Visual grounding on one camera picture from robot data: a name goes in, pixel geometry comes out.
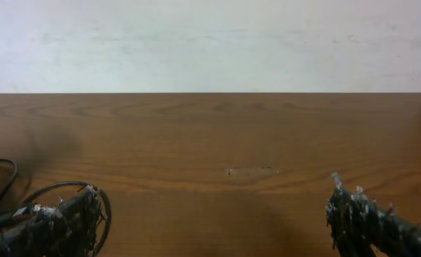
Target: wire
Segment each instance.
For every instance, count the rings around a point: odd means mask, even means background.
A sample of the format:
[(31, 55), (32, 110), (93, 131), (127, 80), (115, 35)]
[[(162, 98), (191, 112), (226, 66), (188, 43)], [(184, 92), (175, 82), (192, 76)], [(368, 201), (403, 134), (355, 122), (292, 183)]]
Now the wire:
[[(89, 183), (86, 183), (86, 182), (81, 182), (81, 181), (66, 181), (66, 182), (55, 183), (55, 184), (52, 184), (50, 186), (46, 186), (44, 188), (41, 188), (41, 189), (35, 191), (30, 196), (28, 196), (22, 203), (31, 203), (32, 201), (34, 201), (36, 198), (38, 198), (42, 194), (47, 193), (50, 190), (53, 190), (55, 188), (59, 188), (59, 187), (62, 187), (62, 186), (82, 186), (82, 187), (86, 187), (86, 186), (93, 186), (93, 185), (91, 185)], [(108, 196), (100, 188), (98, 188), (98, 192), (99, 192), (99, 195), (101, 196), (101, 198), (103, 199), (104, 209), (106, 210), (106, 217), (105, 217), (106, 223), (104, 224), (103, 234), (101, 235), (101, 238), (100, 238), (100, 240), (99, 240), (98, 244), (96, 245), (95, 250), (93, 252), (94, 256), (99, 253), (99, 251), (103, 247), (104, 242), (106, 241), (106, 239), (108, 237), (109, 228), (111, 227), (111, 219), (112, 219), (111, 203), (109, 203)]]
[(17, 163), (15, 161), (12, 161), (12, 160), (9, 160), (9, 159), (0, 158), (0, 163), (9, 163), (14, 168), (14, 171), (12, 172), (12, 176), (9, 179), (9, 182), (6, 184), (3, 191), (1, 191), (1, 193), (0, 193), (0, 201), (1, 201), (2, 198), (6, 195), (7, 191), (11, 188), (14, 181), (16, 180), (16, 178), (19, 174), (19, 167), (17, 166)]

